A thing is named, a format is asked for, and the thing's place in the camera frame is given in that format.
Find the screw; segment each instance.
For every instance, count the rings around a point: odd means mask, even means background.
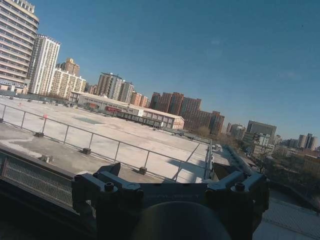
[[[112,182],[107,182],[104,185],[104,190],[107,191],[107,192],[111,192],[114,189],[114,186],[115,185]]]
[[[235,190],[237,190],[238,192],[242,192],[245,190],[245,185],[242,182],[237,182],[235,184]]]

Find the gray roof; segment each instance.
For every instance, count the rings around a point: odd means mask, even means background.
[[[318,213],[270,198],[269,209],[253,235],[259,240],[320,240]]]

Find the apartment building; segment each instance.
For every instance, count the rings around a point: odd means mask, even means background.
[[[61,68],[55,68],[51,94],[60,98],[68,99],[71,91],[84,92],[86,80],[81,76],[70,74]]]
[[[29,93],[40,95],[50,93],[59,50],[58,41],[46,35],[36,36],[27,74],[30,80]]]
[[[25,0],[0,1],[0,90],[27,93],[39,19]]]

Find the tan building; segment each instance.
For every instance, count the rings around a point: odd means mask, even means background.
[[[76,76],[75,74],[63,71],[61,68],[56,68],[50,93],[60,98],[68,99],[71,91],[84,92],[85,87],[86,80],[81,78],[81,76]]]
[[[146,108],[148,105],[148,97],[142,96],[139,106]]]
[[[88,92],[89,92],[90,94],[96,94],[96,92],[97,92],[97,85],[95,84],[95,85],[90,86]]]
[[[60,68],[66,72],[69,72],[72,75],[75,74],[76,77],[79,76],[80,67],[70,57],[68,57],[65,62],[60,64]]]
[[[135,91],[134,91],[134,92],[132,93],[132,97],[131,97],[131,102],[130,102],[130,104],[139,106],[142,97],[143,97],[143,95],[142,95],[141,93],[138,93],[138,92],[135,92]]]
[[[39,19],[26,0],[0,1],[0,90],[26,93]]]

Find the white building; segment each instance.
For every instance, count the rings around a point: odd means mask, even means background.
[[[50,93],[60,43],[49,36],[38,34],[35,38],[30,68],[29,93],[47,95]]]
[[[71,91],[84,92],[86,80],[76,74],[69,74],[61,68],[55,68],[50,94],[68,99]]]
[[[124,112],[139,117],[161,121],[162,127],[183,129],[185,120],[181,116],[145,108],[126,102],[110,99],[106,96],[97,96],[87,92],[71,92],[69,101],[81,106],[89,106],[96,110]]]
[[[134,86],[132,82],[123,81],[121,83],[118,100],[120,102],[125,102],[127,104],[130,103],[133,91],[134,91]]]
[[[26,93],[39,19],[25,0],[0,1],[0,90]]]

